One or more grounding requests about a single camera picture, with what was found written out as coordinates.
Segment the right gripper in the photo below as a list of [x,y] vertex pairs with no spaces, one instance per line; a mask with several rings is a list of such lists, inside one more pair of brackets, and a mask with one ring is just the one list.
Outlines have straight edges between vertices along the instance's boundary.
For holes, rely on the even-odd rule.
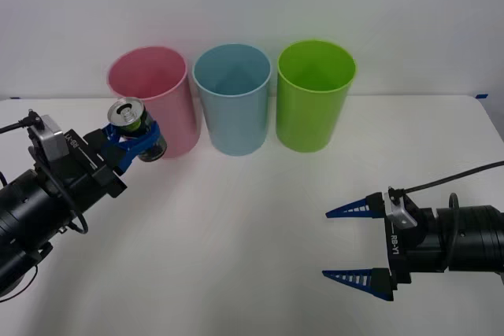
[[[419,208],[408,196],[391,200],[376,192],[325,213],[328,219],[384,219],[387,258],[397,283],[411,283],[416,272],[442,273],[448,268],[450,210]],[[395,284],[387,268],[323,270],[335,282],[393,301]]]

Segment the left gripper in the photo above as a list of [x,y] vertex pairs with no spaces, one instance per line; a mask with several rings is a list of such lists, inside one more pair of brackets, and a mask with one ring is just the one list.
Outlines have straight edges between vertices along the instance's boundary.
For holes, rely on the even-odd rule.
[[[100,150],[109,166],[94,150]],[[117,198],[127,189],[116,173],[123,175],[135,158],[144,162],[161,158],[162,135],[155,121],[132,138],[112,124],[83,139],[71,129],[43,141],[42,154],[77,208],[86,211],[104,196]]]

